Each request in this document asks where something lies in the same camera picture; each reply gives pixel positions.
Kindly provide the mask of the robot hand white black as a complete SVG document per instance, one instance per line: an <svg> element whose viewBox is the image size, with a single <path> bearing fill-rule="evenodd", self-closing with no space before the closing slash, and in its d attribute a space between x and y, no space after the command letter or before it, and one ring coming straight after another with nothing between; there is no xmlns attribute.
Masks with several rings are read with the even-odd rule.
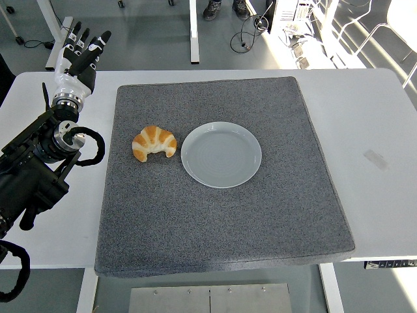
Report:
<svg viewBox="0 0 417 313"><path fill-rule="evenodd" d="M68 93L78 98L86 98L94 91L96 66L111 37L105 31L98 37L89 37L89 29L81 32L81 22L66 36L55 64L57 93Z"/></svg>

